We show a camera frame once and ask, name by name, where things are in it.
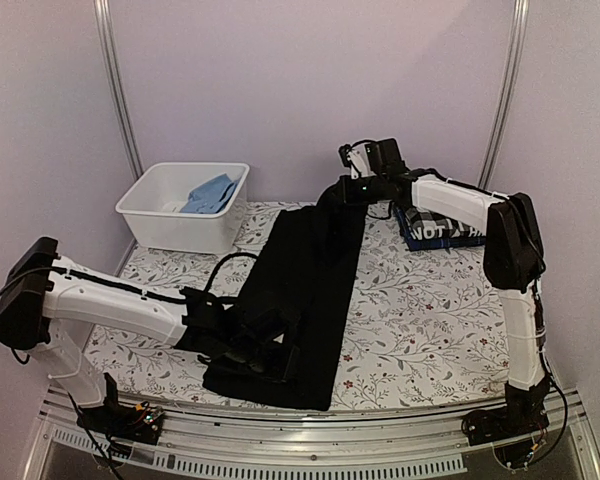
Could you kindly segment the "black long sleeve shirt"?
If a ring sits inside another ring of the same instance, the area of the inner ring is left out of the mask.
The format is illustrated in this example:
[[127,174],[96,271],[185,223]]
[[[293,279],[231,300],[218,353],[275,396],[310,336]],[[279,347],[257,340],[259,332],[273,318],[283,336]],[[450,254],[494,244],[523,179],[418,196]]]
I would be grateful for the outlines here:
[[332,185],[316,204],[277,216],[237,303],[227,312],[235,319],[266,304],[298,314],[295,373],[275,382],[232,372],[225,361],[214,360],[203,376],[205,389],[267,406],[329,409],[366,214],[364,205],[343,204]]

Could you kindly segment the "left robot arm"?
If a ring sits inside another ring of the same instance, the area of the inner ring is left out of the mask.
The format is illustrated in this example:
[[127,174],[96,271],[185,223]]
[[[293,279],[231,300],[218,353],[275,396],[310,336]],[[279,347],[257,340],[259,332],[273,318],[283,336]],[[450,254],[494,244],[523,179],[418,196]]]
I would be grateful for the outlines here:
[[113,382],[86,359],[65,321],[107,326],[195,352],[209,366],[275,383],[292,379],[300,313],[264,293],[252,300],[211,288],[159,290],[88,269],[39,238],[0,289],[0,343],[40,362],[108,434],[128,426]]

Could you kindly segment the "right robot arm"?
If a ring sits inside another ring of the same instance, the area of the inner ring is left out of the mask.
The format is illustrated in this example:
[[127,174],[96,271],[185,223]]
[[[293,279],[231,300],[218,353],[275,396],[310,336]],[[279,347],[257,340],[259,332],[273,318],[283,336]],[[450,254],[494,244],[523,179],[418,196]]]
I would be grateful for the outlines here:
[[433,168],[411,169],[393,138],[345,144],[338,154],[350,171],[337,183],[343,203],[419,208],[484,235],[483,270],[503,307],[509,350],[506,407],[496,422],[504,435],[519,435],[542,411],[549,390],[540,295],[546,263],[532,200],[524,193],[488,192]]

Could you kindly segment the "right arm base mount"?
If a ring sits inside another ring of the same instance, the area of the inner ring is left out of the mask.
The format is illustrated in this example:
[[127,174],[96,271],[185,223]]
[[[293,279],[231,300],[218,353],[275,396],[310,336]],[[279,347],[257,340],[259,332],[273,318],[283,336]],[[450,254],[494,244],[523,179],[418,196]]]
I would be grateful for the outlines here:
[[461,431],[471,446],[505,440],[540,431],[549,426],[542,401],[514,400],[503,407],[476,409],[461,421]]

